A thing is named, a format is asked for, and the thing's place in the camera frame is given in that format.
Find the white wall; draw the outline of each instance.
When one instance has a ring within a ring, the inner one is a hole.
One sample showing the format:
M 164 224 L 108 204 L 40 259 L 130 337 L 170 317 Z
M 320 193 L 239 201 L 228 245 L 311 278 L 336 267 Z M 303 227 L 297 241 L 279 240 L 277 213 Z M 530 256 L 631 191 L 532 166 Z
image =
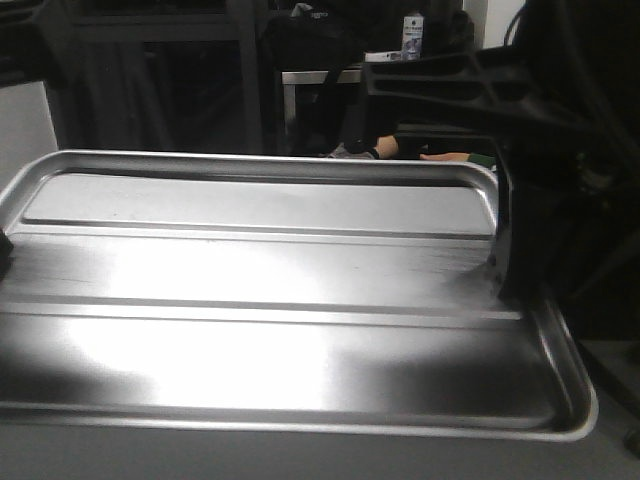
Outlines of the white wall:
M 511 20 L 523 4 L 524 0 L 488 0 L 484 48 L 502 45 Z
M 478 48 L 499 47 L 509 23 L 524 0 L 465 0 L 464 9 L 476 27 Z
M 0 190 L 27 163 L 57 149 L 43 83 L 0 88 Z

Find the bottle label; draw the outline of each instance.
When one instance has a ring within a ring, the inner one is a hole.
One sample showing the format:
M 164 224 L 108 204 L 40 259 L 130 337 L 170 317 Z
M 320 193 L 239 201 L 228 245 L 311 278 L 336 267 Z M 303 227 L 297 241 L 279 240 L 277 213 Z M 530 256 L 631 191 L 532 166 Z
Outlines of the bottle label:
M 423 29 L 424 17 L 422 15 L 404 17 L 404 27 L 402 29 L 403 60 L 418 60 L 420 58 Z

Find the stainless steel tray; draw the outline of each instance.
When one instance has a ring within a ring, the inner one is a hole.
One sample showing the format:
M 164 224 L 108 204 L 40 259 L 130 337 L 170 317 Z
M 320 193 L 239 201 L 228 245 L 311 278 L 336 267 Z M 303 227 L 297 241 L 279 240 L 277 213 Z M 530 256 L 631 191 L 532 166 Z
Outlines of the stainless steel tray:
M 484 276 L 463 164 L 60 152 L 0 198 L 5 421 L 571 440 L 555 306 Z

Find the metal table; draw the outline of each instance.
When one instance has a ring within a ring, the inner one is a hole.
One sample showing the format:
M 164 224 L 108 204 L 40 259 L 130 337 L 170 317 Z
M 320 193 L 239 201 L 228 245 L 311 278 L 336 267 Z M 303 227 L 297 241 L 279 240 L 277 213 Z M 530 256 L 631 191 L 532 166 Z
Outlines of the metal table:
M 302 72 L 277 72 L 277 83 L 282 85 L 282 117 L 283 122 L 278 122 L 278 153 L 286 155 L 290 153 L 294 141 L 296 127 L 296 102 L 297 89 L 300 85 L 321 85 L 327 76 L 326 70 L 313 70 Z M 359 83 L 360 67 L 353 66 L 342 72 L 338 77 L 338 83 Z

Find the shoe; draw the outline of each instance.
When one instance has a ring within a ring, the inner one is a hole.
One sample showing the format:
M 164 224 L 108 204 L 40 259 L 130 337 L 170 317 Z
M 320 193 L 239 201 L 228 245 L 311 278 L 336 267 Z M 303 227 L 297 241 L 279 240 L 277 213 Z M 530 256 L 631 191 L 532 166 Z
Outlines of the shoe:
M 354 158 L 358 160 L 376 160 L 376 157 L 371 152 L 351 153 L 344 148 L 344 143 L 341 143 L 336 149 L 325 155 L 324 158 Z

